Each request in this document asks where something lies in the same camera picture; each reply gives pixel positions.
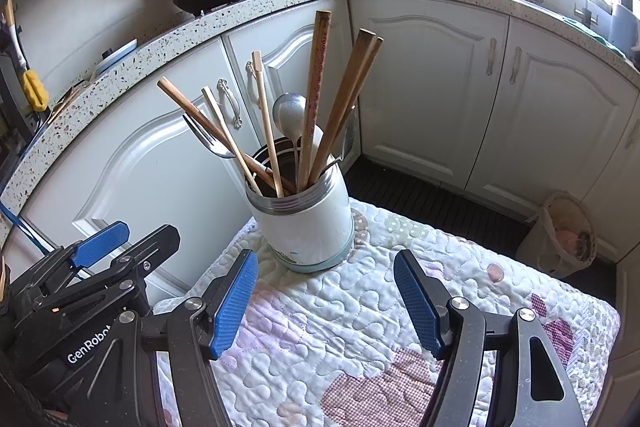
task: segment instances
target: wooden spoon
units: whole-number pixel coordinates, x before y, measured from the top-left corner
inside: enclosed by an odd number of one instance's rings
[[[296,189],[301,192],[305,189],[309,179],[311,168],[311,147],[314,142],[314,131],[318,121],[318,105],[320,103],[320,89],[322,87],[322,75],[324,74],[324,61],[326,59],[326,44],[331,27],[331,12],[318,10],[314,23],[314,38],[311,44],[311,60],[309,60],[309,72],[306,82],[305,121],[302,130],[302,142],[300,144],[300,166],[298,168],[298,182]]]
[[[353,107],[356,105],[356,100],[358,99],[360,92],[362,91],[364,82],[365,80],[367,80],[369,71],[371,71],[371,67],[373,66],[373,61],[376,60],[376,57],[378,56],[383,43],[384,39],[382,37],[378,37],[373,43],[373,47],[370,49],[369,55],[367,55],[367,58],[365,59],[362,71],[360,71],[360,77],[356,81],[356,87],[353,90],[353,93],[351,93],[351,99],[349,100],[349,103],[347,105],[347,111],[342,117],[342,120],[340,120],[340,125],[338,126],[338,133],[336,134],[336,136],[340,136],[340,133],[344,129],[344,126],[347,124],[349,115],[351,114]]]
[[[316,159],[314,160],[311,171],[309,172],[308,186],[313,185],[318,181],[320,172],[326,165],[326,159],[329,157],[331,147],[334,145],[335,138],[338,136],[338,130],[342,124],[342,117],[348,108],[352,94],[355,90],[356,84],[360,78],[361,71],[364,69],[364,62],[369,54],[369,49],[372,47],[376,34],[367,30],[361,29],[358,32],[358,37],[351,50],[351,56],[349,62],[344,70],[344,75],[338,86],[338,92],[335,95],[334,105],[329,113],[329,120],[322,135],[322,141],[316,153]]]

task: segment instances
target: kitchen cabinet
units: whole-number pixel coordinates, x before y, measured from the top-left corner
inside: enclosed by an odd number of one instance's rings
[[[598,234],[598,253],[612,261],[640,243],[639,134],[640,101],[609,163],[582,200]]]
[[[615,427],[640,391],[640,351],[610,360],[590,427]]]
[[[265,143],[265,139],[258,105],[257,85],[247,67],[251,62],[251,53],[255,50],[262,52],[264,81],[270,108],[273,107],[277,97],[286,92],[296,92],[306,96],[316,10],[332,12],[318,111],[318,125],[324,129],[351,53],[351,26],[347,0],[319,0],[296,6],[232,30],[223,38],[249,110],[251,122],[262,144]],[[354,144],[350,154],[342,162],[343,170],[348,169],[360,155],[357,113],[354,120],[356,122]],[[275,126],[273,130],[275,137],[282,136]],[[339,138],[336,140],[334,155],[340,152]]]
[[[591,427],[617,425],[640,391],[640,247],[618,263],[616,275],[616,309],[622,323]]]
[[[640,352],[640,246],[616,265],[616,309],[622,324],[612,357]]]
[[[222,42],[214,39],[121,95],[65,150],[22,211],[57,245],[118,220],[129,225],[131,244],[174,225],[180,249],[147,277],[151,301],[187,291],[251,217],[235,162],[212,155],[193,136],[182,110],[156,86],[162,76],[200,108],[200,88],[209,85],[240,148],[253,153],[260,147]],[[240,129],[217,88],[220,78],[239,102]]]
[[[466,190],[532,216],[581,200],[604,170],[638,91],[602,61],[514,18],[489,125]]]
[[[438,0],[351,0],[385,39],[360,95],[362,151],[464,188],[500,78],[508,17]]]

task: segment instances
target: wooden chopstick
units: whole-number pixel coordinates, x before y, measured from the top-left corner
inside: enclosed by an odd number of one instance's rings
[[[260,112],[262,114],[262,126],[264,127],[264,135],[267,140],[267,149],[269,151],[269,162],[273,171],[273,181],[276,184],[276,195],[279,198],[284,197],[282,190],[282,180],[280,179],[280,166],[278,165],[278,155],[276,153],[276,145],[273,142],[273,129],[271,128],[271,117],[269,115],[269,104],[267,102],[267,92],[264,89],[264,75],[262,73],[262,54],[255,51],[251,54],[254,62],[255,80],[258,84],[258,97],[260,98]]]
[[[4,257],[0,253],[0,303],[4,299],[4,283],[6,282],[6,268],[4,267]]]
[[[218,107],[218,101],[213,96],[213,93],[211,92],[210,87],[209,86],[203,87],[202,93],[204,95],[204,100],[207,103],[207,107],[209,107],[209,110],[216,115],[216,118],[218,119],[218,123],[220,124],[222,132],[225,134],[226,141],[229,143],[229,145],[231,146],[231,150],[236,155],[236,160],[240,164],[240,168],[242,169],[242,172],[244,172],[244,175],[247,181],[249,182],[249,185],[251,185],[251,188],[254,190],[256,194],[261,196],[262,192],[260,191],[260,187],[258,187],[258,184],[255,182],[254,177],[252,176],[251,171],[249,170],[249,167],[247,167],[246,162],[244,161],[244,158],[242,158],[242,152],[238,148],[238,144],[236,143],[236,140],[234,140],[234,137],[231,136],[229,127],[226,126],[225,117],[222,116],[222,111],[220,111],[220,108]]]
[[[224,146],[231,150],[231,146],[229,142],[226,140],[225,134],[222,130],[212,121],[209,120],[206,116],[204,116],[198,108],[190,102],[190,100],[184,96],[180,90],[172,84],[169,79],[163,76],[160,80],[158,80],[158,87],[162,89],[170,99],[172,99],[177,105],[182,108],[182,110],[188,114],[193,120],[198,122],[207,132],[213,136],[215,139],[221,141]],[[248,154],[242,153],[242,158],[244,158],[244,162],[247,167],[252,172],[255,172],[263,182],[269,185],[273,190],[276,189],[275,182],[273,181],[273,177],[271,174],[271,169],[264,167],[260,162],[257,162]],[[282,180],[285,188],[289,191],[290,194],[295,194],[296,188],[295,186],[289,182],[288,180]]]
[[[351,100],[351,95],[360,78],[360,71],[364,68],[364,61],[375,39],[376,34],[373,32],[363,29],[358,32],[358,37],[351,50],[349,62],[344,70],[340,86],[338,86],[338,92],[335,95],[334,105],[331,108],[331,113],[329,113],[326,129],[322,135],[322,140],[320,140],[316,158],[309,172],[307,187],[318,181],[320,172],[322,172],[322,169],[326,165],[326,159],[331,152],[338,128],[342,123],[342,117],[345,111],[347,111],[347,108],[350,107],[349,101]]]
[[[347,120],[349,120],[349,115],[351,114],[351,111],[353,110],[353,107],[356,104],[356,100],[360,95],[360,91],[362,90],[362,87],[364,86],[364,83],[367,80],[367,77],[369,76],[369,71],[371,71],[371,67],[373,66],[373,61],[376,60],[378,53],[380,53],[380,48],[382,47],[382,44],[384,43],[384,41],[385,40],[382,37],[378,37],[376,41],[373,43],[373,46],[369,51],[369,55],[367,55],[367,58],[364,61],[363,68],[360,71],[360,77],[356,82],[356,87],[353,90],[353,93],[351,93],[351,99],[349,100],[349,103],[347,105],[347,111],[345,112],[344,116],[342,117],[342,120],[340,121],[340,125],[338,126],[338,133],[335,135],[336,137],[340,136],[340,133],[344,129],[344,126],[347,125]]]
[[[329,38],[330,26],[331,12],[327,10],[316,11],[314,38],[311,44],[311,59],[309,60],[309,72],[306,81],[305,123],[302,130],[300,163],[298,166],[298,184],[296,186],[298,192],[304,190],[309,179],[309,171],[311,168],[311,149],[314,143],[316,121],[318,120],[320,89],[322,87],[322,75],[324,74],[324,61],[326,59],[326,44]]]

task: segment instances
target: woven basket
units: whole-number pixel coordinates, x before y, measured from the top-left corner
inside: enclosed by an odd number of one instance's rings
[[[593,262],[598,239],[580,201],[557,192],[545,201],[534,219],[536,223],[518,247],[516,260],[557,279],[587,268]],[[583,259],[564,251],[556,239],[556,230],[570,230],[576,235],[588,232]]]

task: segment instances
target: kitchen floor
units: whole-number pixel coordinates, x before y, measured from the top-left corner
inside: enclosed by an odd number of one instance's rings
[[[465,237],[515,258],[529,225],[464,196],[373,163],[361,156],[344,178],[349,195],[419,223]],[[616,304],[616,266],[596,259],[564,279],[578,290]]]

